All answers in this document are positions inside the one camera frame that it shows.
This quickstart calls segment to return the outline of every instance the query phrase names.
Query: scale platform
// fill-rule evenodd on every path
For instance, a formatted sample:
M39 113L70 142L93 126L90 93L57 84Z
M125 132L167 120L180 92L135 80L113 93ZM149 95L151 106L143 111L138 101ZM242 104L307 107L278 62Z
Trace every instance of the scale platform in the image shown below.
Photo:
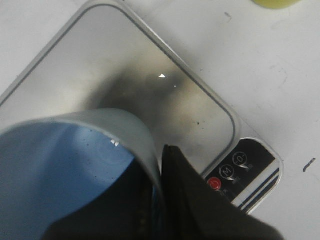
M249 128L237 114L134 12L109 0L84 5L2 95L0 130L101 108L136 115L149 128L159 161L165 144L179 146L203 178L217 166L230 166L220 165L228 156L232 161L241 138L252 137L244 135ZM246 185L249 191L233 202L237 207L260 194L262 188L255 191L262 183L271 186L264 197L280 180L280 158L256 142L273 156L272 164L260 171L259 181ZM265 182L276 170L276 181Z

